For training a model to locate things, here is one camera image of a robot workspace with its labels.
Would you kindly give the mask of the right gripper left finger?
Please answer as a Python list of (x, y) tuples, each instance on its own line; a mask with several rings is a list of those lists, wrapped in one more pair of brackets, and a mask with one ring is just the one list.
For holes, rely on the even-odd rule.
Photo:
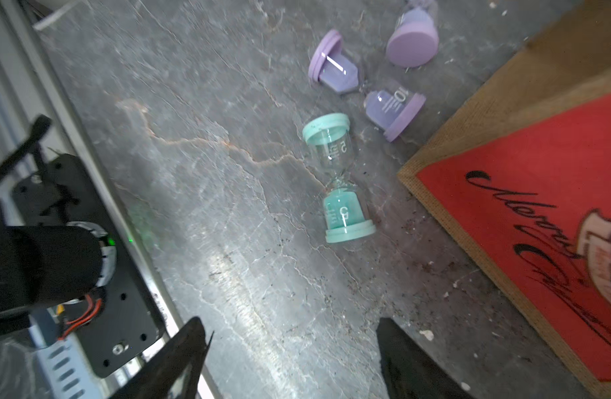
[(166, 398), (179, 378), (183, 379), (180, 397), (197, 397), (197, 385), (211, 343), (201, 319), (189, 319), (113, 397)]

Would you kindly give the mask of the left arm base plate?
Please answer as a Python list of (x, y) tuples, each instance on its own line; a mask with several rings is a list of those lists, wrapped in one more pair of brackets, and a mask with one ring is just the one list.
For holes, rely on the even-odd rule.
[(83, 162), (62, 155), (46, 172), (40, 183), (26, 178), (11, 191), (21, 232), (40, 262), (39, 304), (100, 294), (97, 314), (64, 330), (79, 339), (93, 372), (109, 377), (162, 337), (164, 319)]

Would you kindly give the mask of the red burlap canvas bag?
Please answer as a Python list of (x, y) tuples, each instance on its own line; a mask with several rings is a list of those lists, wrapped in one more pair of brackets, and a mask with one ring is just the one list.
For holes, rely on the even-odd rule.
[(398, 177), (582, 385), (611, 398), (611, 1), (533, 38)]

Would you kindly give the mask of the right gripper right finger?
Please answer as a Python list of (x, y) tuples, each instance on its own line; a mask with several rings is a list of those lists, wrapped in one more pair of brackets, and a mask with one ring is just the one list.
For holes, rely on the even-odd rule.
[(466, 398), (463, 390), (393, 319), (376, 329), (380, 367), (390, 398)]

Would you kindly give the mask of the purple hourglass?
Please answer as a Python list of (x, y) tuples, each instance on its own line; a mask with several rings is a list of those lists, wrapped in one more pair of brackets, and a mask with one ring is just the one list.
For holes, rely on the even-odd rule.
[(397, 67), (420, 67), (438, 53), (438, 3), (407, 1), (386, 45), (387, 59)]
[(317, 44), (307, 76), (310, 83), (322, 85), (337, 95), (360, 93), (364, 97), (365, 115), (388, 142), (402, 135), (426, 103), (425, 95), (393, 79), (368, 81), (358, 59), (345, 50), (343, 37), (335, 29)]

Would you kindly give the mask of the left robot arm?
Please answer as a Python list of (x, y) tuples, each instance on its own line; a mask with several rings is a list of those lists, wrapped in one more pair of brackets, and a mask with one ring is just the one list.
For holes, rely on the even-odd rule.
[(51, 118), (39, 115), (28, 139), (0, 164), (0, 184), (26, 156), (37, 167), (37, 186), (22, 186), (23, 201), (44, 217), (21, 226), (6, 224), (0, 201), (0, 339), (31, 326), (31, 314), (88, 298), (114, 271), (116, 249), (97, 224), (75, 221), (69, 207), (80, 203), (45, 163), (41, 140)]

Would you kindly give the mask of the green hourglass left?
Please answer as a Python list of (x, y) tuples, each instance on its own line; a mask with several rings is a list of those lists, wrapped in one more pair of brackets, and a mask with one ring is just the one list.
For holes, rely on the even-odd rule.
[(339, 244), (374, 234), (376, 225), (370, 218), (360, 188), (349, 177), (355, 160), (350, 118), (344, 113), (317, 117), (302, 129), (302, 140), (317, 169), (330, 178), (322, 200), (326, 242)]

